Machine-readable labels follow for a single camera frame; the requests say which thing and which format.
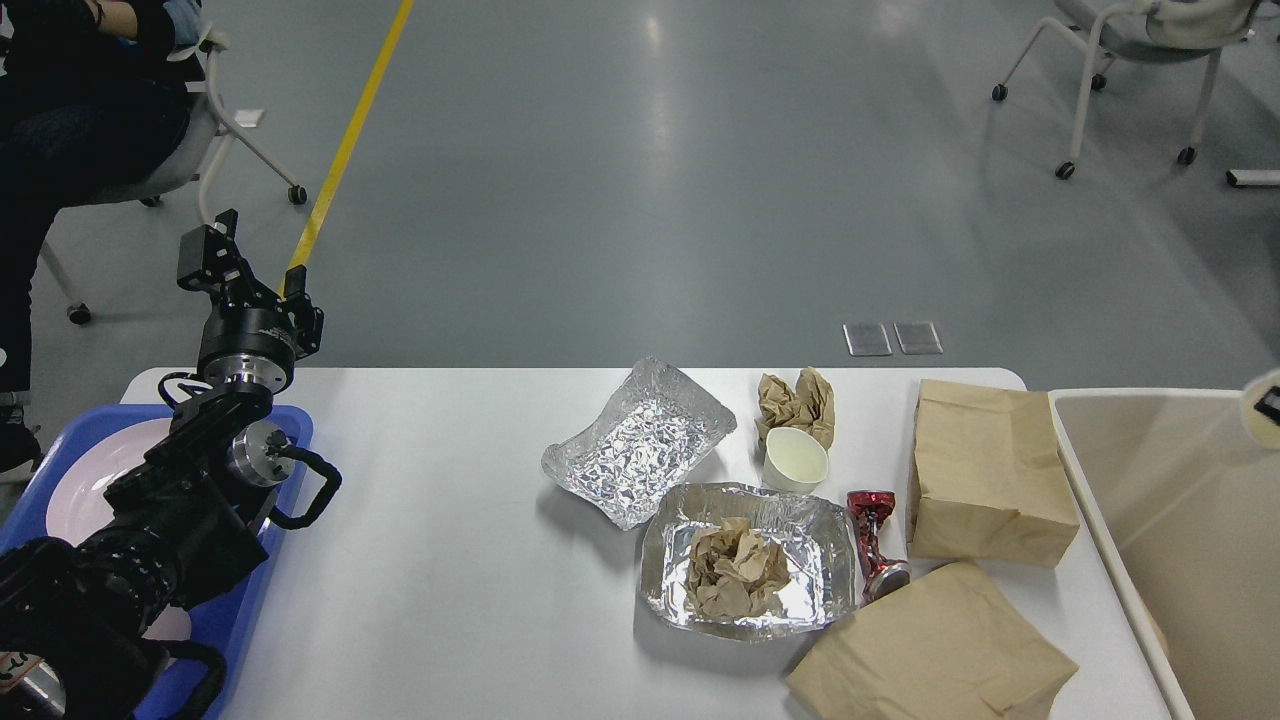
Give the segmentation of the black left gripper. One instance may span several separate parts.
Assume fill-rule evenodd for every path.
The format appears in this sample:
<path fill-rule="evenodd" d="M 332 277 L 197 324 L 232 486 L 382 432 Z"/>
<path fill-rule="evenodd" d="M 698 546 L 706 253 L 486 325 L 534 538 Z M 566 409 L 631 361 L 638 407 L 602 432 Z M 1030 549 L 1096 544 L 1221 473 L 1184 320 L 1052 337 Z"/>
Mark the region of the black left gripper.
<path fill-rule="evenodd" d="M 236 245 L 239 213 L 230 208 L 212 224 L 180 238 L 177 284 L 204 292 L 215 305 L 205 323 L 196 374 L 211 386 L 248 382 L 280 393 L 294 379 L 297 359 L 323 342 L 324 310 L 306 290 L 306 265 L 284 277 L 280 310 L 262 309 L 262 286 Z"/>

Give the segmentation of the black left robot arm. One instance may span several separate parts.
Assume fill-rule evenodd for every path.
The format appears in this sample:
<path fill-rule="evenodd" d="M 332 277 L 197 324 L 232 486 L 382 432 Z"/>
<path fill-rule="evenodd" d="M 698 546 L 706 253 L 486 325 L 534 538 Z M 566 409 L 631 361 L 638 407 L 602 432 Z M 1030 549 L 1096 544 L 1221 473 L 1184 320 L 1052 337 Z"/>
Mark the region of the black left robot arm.
<path fill-rule="evenodd" d="M 278 293 L 236 245 L 229 209 L 184 234 L 177 283 L 211 301 L 195 372 L 169 432 L 105 491 L 111 520 L 72 544 L 51 536 L 3 555 L 3 705 L 31 719 L 132 719 L 170 661 L 204 675 L 177 719 L 201 719 L 229 676 L 224 653 L 147 638 L 169 607 L 232 592 L 269 553 L 259 528 L 312 525 L 339 470 L 268 420 L 315 354 L 323 310 L 291 268 Z"/>

